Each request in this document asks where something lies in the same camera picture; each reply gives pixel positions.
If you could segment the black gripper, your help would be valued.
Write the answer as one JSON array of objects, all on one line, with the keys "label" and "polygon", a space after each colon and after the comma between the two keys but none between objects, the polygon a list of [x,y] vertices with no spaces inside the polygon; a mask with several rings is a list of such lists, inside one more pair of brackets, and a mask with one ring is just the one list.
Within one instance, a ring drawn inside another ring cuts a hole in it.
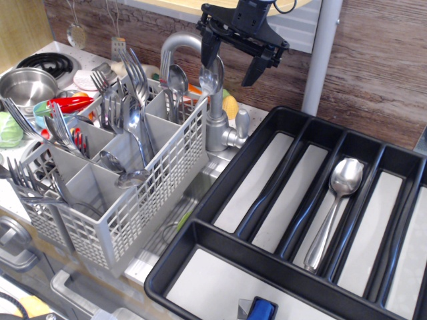
[{"label": "black gripper", "polygon": [[242,81],[251,87],[267,68],[277,67],[289,44],[268,24],[267,16],[273,1],[238,1],[227,9],[205,3],[197,29],[202,35],[201,63],[212,66],[221,43],[228,43],[253,57]]}]

